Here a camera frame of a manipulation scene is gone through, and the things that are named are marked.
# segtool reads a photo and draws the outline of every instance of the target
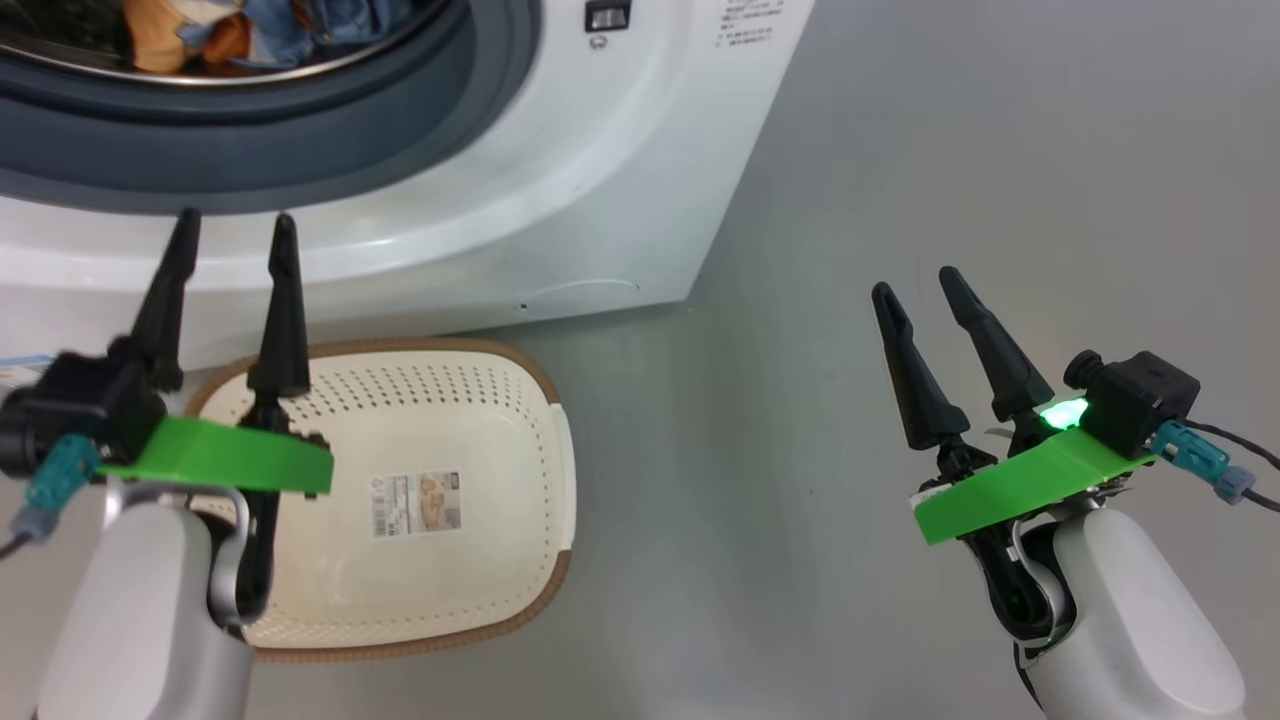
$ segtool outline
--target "washing machine door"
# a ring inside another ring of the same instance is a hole
[[[0,35],[0,195],[241,214],[369,192],[489,128],[534,61],[539,15],[538,0],[419,0],[366,51],[239,78],[146,76]]]

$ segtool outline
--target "gray floor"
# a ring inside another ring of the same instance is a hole
[[[1280,442],[1277,35],[1265,0],[819,0],[690,301],[486,333],[573,424],[556,602],[461,651],[261,667],[250,717],[1036,717],[972,561],[911,524],[931,459],[902,442],[870,287],[895,283],[978,428],[946,263],[1051,382],[1085,347],[1151,348],[1203,380],[1199,418]],[[1135,486],[1119,505],[1235,653],[1251,717],[1280,717],[1280,521],[1189,475]],[[0,717],[29,708],[93,501],[0,568]]]

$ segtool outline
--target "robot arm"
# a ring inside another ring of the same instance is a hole
[[[70,495],[108,475],[106,527],[40,688],[41,720],[242,717],[253,650],[241,628],[266,607],[279,493],[329,489],[328,445],[293,434],[279,404],[310,391],[288,215],[271,243],[253,405],[238,428],[165,416],[159,391],[182,386],[178,332],[198,228],[183,213],[132,334],[104,357],[59,355],[0,406],[0,469],[33,477],[12,547],[44,539]],[[165,503],[183,496],[229,500],[234,523]]]
[[[924,364],[893,291],[878,284],[873,304],[908,445],[938,448],[940,474],[913,509],[931,544],[959,539],[974,555],[1046,717],[1243,720],[1230,652],[1151,538],[1105,507],[1157,459],[1233,505],[1265,505],[1248,471],[1188,429],[1201,427],[1185,420],[1199,383],[1149,352],[1103,365],[1087,351],[1066,373],[1085,397],[1062,404],[1074,416],[1051,421],[1061,406],[1037,413],[1053,393],[1030,360],[957,270],[943,268],[940,279],[982,360],[996,419],[1014,432],[1004,462],[964,442],[968,418]]]

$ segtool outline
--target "white perforated basket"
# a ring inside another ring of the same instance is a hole
[[[239,420],[250,363],[219,373],[187,413]],[[260,657],[443,650],[508,633],[550,602],[573,542],[573,448],[530,359],[477,340],[319,346],[311,393],[283,405],[297,432],[324,434],[335,466],[329,496],[282,498],[270,605],[246,629]]]

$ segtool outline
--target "green led light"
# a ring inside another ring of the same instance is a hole
[[[1044,418],[1044,421],[1050,425],[1065,430],[1080,424],[1080,415],[1084,415],[1084,410],[1088,406],[1089,404],[1083,397],[1064,400],[1052,407],[1044,409],[1041,413],[1041,418]]]

